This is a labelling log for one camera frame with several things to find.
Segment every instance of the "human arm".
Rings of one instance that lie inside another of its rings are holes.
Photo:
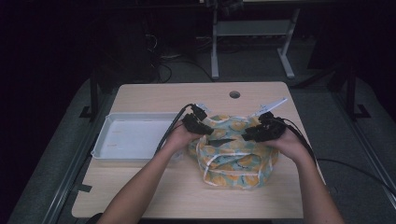
[[[97,223],[137,223],[143,216],[173,154],[201,135],[181,121],[158,153],[117,193]]]
[[[282,154],[296,163],[303,198],[305,223],[344,223],[321,179],[317,166],[307,149],[291,130],[286,129],[280,138],[262,144],[278,148]]]

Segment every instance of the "tray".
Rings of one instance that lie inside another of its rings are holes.
[[[112,113],[92,151],[99,161],[149,161],[177,113]]]

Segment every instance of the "gray floor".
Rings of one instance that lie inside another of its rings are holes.
[[[255,48],[244,46],[236,53],[220,54],[218,82],[284,81],[288,85],[293,85],[317,72],[306,69],[315,44],[314,40],[294,40],[291,43],[288,55],[296,75],[293,80],[285,77],[280,60],[277,58],[278,42],[271,40],[263,42],[262,46]],[[196,62],[202,68],[192,63],[175,63],[183,62],[185,59],[167,63],[166,65],[172,69],[169,82],[210,82],[203,71],[203,69],[206,72],[210,71],[209,56],[208,52],[198,54]],[[160,72],[163,79],[169,74],[165,68]],[[372,117],[351,122],[342,104],[339,103],[343,102],[345,93],[341,91],[334,94],[327,91],[326,84],[329,78],[325,77],[303,90],[290,90],[317,157],[343,161],[374,173],[375,169],[367,156],[366,147],[356,132],[358,129],[368,139],[368,145],[373,147],[383,167],[389,172],[390,178],[395,180],[394,121],[377,102],[371,88],[358,79],[356,103],[364,105]],[[95,122],[79,118],[82,108],[90,105],[89,92],[87,80],[66,111],[9,223],[84,223],[86,221],[72,217],[70,211],[77,195],[76,189],[82,181],[90,158],[77,164],[72,161],[81,150],[84,156],[90,152],[93,138],[100,131],[104,116],[108,113],[117,90],[111,94],[100,94],[100,114]],[[320,161],[319,165],[346,223],[394,223],[395,208],[384,189],[370,177],[338,163]],[[70,190],[60,188],[62,183],[67,182],[64,175],[69,174],[73,167],[75,173],[78,173],[76,179],[72,178],[73,187]],[[66,193],[68,197],[60,197],[62,193]],[[51,205],[52,202],[56,202],[54,198],[61,198],[61,203],[58,204],[60,213],[59,216],[56,213],[56,216],[52,217],[48,210],[56,205]],[[293,219],[273,220],[273,223],[303,222],[300,219]]]

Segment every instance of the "table hole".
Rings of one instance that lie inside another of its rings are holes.
[[[239,91],[230,91],[230,97],[233,99],[238,99],[241,96],[241,93]]]

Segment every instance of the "hand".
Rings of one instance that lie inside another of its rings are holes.
[[[183,147],[186,147],[188,143],[191,141],[202,137],[201,134],[197,133],[190,133],[187,131],[186,127],[184,126],[183,122],[179,120],[175,124],[174,130],[171,134],[166,138],[165,144],[174,150],[174,153]]]
[[[294,162],[308,156],[309,153],[298,137],[290,130],[286,129],[285,132],[277,139],[261,142],[268,147],[275,147],[285,156],[292,159]]]

